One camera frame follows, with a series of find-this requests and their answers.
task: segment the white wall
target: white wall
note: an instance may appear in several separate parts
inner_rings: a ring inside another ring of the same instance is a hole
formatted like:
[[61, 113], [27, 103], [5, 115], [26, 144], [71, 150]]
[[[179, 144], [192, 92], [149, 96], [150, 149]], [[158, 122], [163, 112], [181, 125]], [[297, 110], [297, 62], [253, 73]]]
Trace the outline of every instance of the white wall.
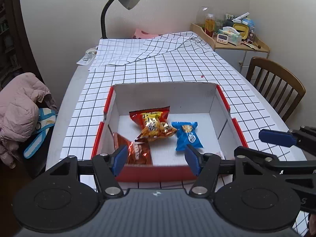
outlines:
[[270, 60], [291, 71], [306, 94], [286, 124], [316, 126], [316, 0], [250, 0], [256, 32], [270, 47]]
[[[20, 0], [30, 46], [45, 84], [61, 104], [76, 62], [98, 44], [100, 14], [107, 0]], [[107, 12], [109, 38], [131, 38], [135, 28], [151, 33], [189, 30], [201, 6], [242, 14], [250, 0], [141, 0], [127, 11], [115, 1]]]

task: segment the pink puffer jacket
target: pink puffer jacket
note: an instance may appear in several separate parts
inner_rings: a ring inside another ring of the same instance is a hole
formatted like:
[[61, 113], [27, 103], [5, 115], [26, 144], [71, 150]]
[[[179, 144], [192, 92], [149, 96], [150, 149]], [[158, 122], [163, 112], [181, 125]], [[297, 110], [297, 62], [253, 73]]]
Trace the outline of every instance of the pink puffer jacket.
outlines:
[[58, 111], [49, 89], [33, 73], [15, 77], [0, 92], [0, 158], [7, 165], [13, 163], [11, 155], [18, 143], [26, 141], [35, 129], [37, 101]]

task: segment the orange snack wrapper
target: orange snack wrapper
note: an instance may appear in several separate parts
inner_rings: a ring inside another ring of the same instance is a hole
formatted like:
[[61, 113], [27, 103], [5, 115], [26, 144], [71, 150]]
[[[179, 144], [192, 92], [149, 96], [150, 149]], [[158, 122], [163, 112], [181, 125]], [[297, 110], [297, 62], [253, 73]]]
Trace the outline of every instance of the orange snack wrapper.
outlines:
[[170, 137], [177, 131], [167, 123], [170, 107], [131, 111], [131, 119], [142, 128], [135, 141], [154, 141]]
[[127, 164], [143, 164], [152, 165], [150, 147], [148, 142], [129, 141], [119, 133], [113, 133], [114, 148], [117, 149], [121, 145], [126, 145], [128, 149]]

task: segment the silver bolt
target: silver bolt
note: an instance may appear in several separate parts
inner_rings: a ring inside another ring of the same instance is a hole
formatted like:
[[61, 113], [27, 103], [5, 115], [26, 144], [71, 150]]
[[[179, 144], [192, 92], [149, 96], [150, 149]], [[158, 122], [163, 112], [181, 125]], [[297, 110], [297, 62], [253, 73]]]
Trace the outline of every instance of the silver bolt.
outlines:
[[205, 194], [207, 193], [207, 189], [203, 186], [195, 186], [192, 188], [192, 192], [195, 194]]
[[121, 192], [121, 189], [120, 188], [117, 188], [115, 186], [111, 186], [111, 187], [107, 187], [105, 189], [105, 192], [109, 195], [117, 195]]

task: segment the blue snack package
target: blue snack package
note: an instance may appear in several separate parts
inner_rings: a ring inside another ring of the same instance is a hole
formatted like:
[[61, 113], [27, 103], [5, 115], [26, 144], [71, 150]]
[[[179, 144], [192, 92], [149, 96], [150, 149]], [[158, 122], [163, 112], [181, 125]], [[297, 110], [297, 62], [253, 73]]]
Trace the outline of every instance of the blue snack package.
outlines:
[[195, 133], [197, 122], [171, 122], [171, 125], [177, 129], [176, 151], [184, 151], [187, 144], [191, 144], [194, 148], [203, 148]]

